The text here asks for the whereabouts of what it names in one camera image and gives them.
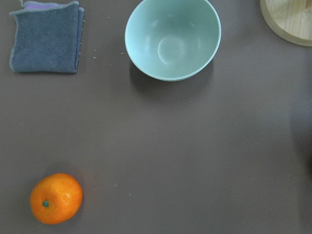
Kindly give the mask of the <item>orange mandarin fruit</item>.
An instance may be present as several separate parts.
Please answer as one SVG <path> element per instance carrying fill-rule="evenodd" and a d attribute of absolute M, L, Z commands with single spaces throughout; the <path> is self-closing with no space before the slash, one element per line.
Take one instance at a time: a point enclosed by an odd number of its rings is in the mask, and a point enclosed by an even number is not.
<path fill-rule="evenodd" d="M 56 225 L 71 219 L 80 209 L 83 191 L 69 174 L 57 173 L 43 178 L 32 189 L 30 207 L 41 223 Z"/>

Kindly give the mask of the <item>mint green bowl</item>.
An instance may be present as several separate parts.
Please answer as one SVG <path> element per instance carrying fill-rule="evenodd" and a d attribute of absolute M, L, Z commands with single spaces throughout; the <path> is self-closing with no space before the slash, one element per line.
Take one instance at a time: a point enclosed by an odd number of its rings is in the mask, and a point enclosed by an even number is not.
<path fill-rule="evenodd" d="M 220 19 L 207 0 L 143 0 L 125 28 L 132 63 L 162 81 L 199 73 L 213 60 L 220 41 Z"/>

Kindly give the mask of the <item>grey folded cloth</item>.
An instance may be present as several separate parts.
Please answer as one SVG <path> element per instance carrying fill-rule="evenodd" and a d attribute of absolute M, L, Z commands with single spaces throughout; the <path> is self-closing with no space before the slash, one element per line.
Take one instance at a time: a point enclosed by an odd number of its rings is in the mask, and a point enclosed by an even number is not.
<path fill-rule="evenodd" d="M 27 1 L 11 12 L 16 21 L 10 68 L 18 73 L 76 73 L 80 57 L 84 8 L 68 4 Z"/>

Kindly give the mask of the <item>wooden cup stand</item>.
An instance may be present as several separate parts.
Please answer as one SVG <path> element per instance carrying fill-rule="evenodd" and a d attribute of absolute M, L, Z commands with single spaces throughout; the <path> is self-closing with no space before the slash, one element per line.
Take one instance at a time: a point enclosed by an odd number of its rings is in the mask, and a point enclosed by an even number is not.
<path fill-rule="evenodd" d="M 302 46 L 312 45 L 312 2 L 310 0 L 261 0 L 266 24 L 282 39 Z"/>

